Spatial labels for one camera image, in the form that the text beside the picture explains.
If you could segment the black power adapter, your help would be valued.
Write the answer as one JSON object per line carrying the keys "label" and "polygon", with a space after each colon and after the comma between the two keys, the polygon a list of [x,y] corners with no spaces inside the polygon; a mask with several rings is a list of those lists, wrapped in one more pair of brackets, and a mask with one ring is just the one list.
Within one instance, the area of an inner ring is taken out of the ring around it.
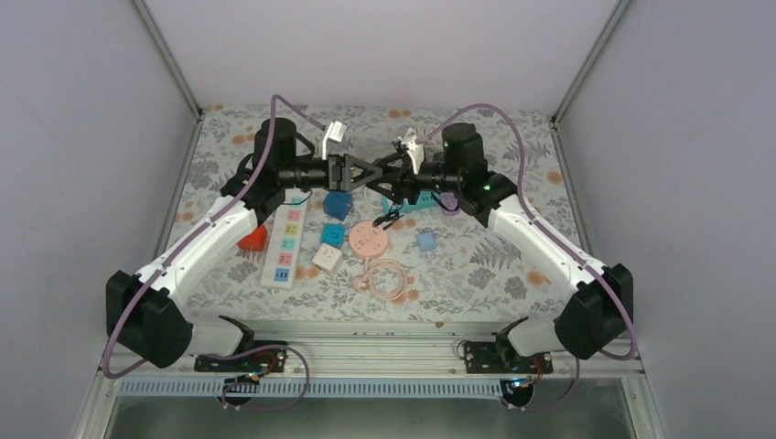
{"label": "black power adapter", "polygon": [[366,187],[391,201],[391,207],[388,212],[383,213],[382,216],[379,216],[372,222],[372,226],[375,229],[381,227],[383,230],[388,231],[402,217],[400,209],[404,205],[405,199],[403,192],[405,175],[405,171],[396,170],[376,177],[371,183],[366,185]]}

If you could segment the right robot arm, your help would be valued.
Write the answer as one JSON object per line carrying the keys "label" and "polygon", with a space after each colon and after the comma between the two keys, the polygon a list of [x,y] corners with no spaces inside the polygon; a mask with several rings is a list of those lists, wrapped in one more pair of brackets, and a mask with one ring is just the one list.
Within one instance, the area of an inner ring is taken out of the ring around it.
{"label": "right robot arm", "polygon": [[564,300],[557,316],[524,317],[496,337],[495,358],[517,372],[531,356],[566,351],[577,359],[603,353],[622,334],[635,356],[632,319],[633,277],[622,264],[608,266],[561,236],[523,196],[519,184],[490,170],[483,139],[472,123],[452,123],[441,131],[443,157],[427,161],[410,134],[397,137],[394,153],[373,161],[376,179],[369,187],[395,202],[414,201],[422,190],[451,193],[459,208],[529,257]]}

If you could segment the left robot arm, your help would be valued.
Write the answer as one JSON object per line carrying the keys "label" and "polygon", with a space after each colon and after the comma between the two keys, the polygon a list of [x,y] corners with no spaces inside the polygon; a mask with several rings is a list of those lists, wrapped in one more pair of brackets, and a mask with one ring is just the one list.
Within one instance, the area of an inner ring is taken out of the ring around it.
{"label": "left robot arm", "polygon": [[265,120],[254,150],[203,218],[149,264],[108,279],[109,338],[101,364],[106,377],[122,377],[145,363],[163,369],[187,355],[220,359],[233,370],[253,362],[252,330],[227,316],[195,317],[187,308],[192,288],[238,241],[286,206],[289,189],[349,192],[383,176],[377,160],[316,155],[314,145],[299,155],[297,146],[305,140],[293,121]]}

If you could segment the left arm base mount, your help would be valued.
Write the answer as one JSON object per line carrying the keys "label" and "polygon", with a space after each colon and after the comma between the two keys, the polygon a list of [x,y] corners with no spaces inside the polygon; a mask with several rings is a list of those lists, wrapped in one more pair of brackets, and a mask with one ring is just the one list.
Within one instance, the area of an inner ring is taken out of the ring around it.
{"label": "left arm base mount", "polygon": [[[262,379],[273,373],[285,370],[288,354],[296,356],[302,363],[304,383],[299,394],[290,402],[275,406],[260,406],[251,404],[253,397],[230,396],[241,387],[257,387]],[[200,355],[194,359],[196,372],[240,372],[237,378],[227,379],[216,396],[216,400],[224,409],[236,412],[281,412],[298,405],[309,393],[311,386],[310,367],[306,358],[295,348],[285,342],[270,342],[253,340],[248,343],[248,349],[229,356]]]}

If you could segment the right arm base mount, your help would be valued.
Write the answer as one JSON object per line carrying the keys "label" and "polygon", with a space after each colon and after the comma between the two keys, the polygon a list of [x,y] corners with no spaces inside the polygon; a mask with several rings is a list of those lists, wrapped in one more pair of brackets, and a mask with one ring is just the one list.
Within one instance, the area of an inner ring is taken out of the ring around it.
{"label": "right arm base mount", "polygon": [[581,383],[581,366],[575,360],[574,375],[566,391],[555,401],[536,405],[533,403],[536,385],[547,372],[552,372],[552,353],[539,352],[521,357],[517,351],[502,341],[460,340],[453,348],[455,355],[464,362],[469,375],[494,373],[523,374],[523,378],[501,379],[500,402],[508,411],[545,412],[566,402]]}

